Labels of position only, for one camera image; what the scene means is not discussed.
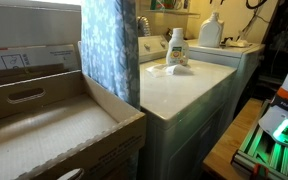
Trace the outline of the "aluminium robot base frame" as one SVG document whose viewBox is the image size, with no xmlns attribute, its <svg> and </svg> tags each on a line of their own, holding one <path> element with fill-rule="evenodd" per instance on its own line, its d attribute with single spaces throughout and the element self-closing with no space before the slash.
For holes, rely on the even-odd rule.
<svg viewBox="0 0 288 180">
<path fill-rule="evenodd" d="M 249 176 L 262 171 L 262 178 L 288 180 L 288 147 L 277 144 L 259 125 L 269 106 L 266 100 L 231 164 Z"/>
</svg>

